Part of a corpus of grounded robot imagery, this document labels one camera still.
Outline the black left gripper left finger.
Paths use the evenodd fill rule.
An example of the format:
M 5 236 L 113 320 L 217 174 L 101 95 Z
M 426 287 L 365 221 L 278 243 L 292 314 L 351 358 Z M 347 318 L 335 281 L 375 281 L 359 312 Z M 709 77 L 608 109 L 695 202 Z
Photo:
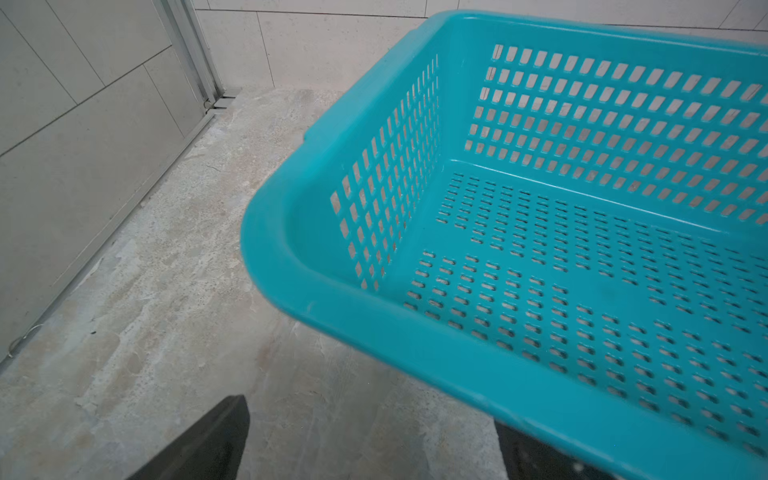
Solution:
M 227 396 L 130 479 L 235 479 L 249 427 L 246 398 Z

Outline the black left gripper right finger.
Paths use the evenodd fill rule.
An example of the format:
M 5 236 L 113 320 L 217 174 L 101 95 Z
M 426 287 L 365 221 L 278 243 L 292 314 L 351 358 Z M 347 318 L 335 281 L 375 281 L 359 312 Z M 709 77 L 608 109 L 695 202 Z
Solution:
M 615 479 L 497 420 L 494 426 L 509 479 Z

